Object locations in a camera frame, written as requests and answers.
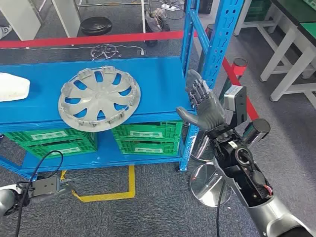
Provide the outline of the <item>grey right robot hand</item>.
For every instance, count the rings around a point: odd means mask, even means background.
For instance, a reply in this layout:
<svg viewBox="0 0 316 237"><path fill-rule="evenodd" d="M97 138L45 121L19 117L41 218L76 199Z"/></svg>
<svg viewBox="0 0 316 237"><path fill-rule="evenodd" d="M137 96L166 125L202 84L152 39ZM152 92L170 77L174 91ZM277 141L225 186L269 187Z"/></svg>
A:
<svg viewBox="0 0 316 237"><path fill-rule="evenodd" d="M176 113L185 122L210 131L225 122L224 110L218 98L210 90L198 72L190 69L186 79L186 91L197 114L192 114L183 107L176 107Z"/></svg>

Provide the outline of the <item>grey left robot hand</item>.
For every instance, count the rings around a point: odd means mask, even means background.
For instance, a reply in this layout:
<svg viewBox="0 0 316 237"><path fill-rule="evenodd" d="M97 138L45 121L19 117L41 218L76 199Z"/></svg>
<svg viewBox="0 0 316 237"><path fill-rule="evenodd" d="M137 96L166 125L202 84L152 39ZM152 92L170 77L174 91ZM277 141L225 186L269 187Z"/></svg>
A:
<svg viewBox="0 0 316 237"><path fill-rule="evenodd" d="M34 181L28 191L30 203L40 203L51 200L54 197L63 195L72 190L73 182L79 179L61 179L57 176Z"/></svg>

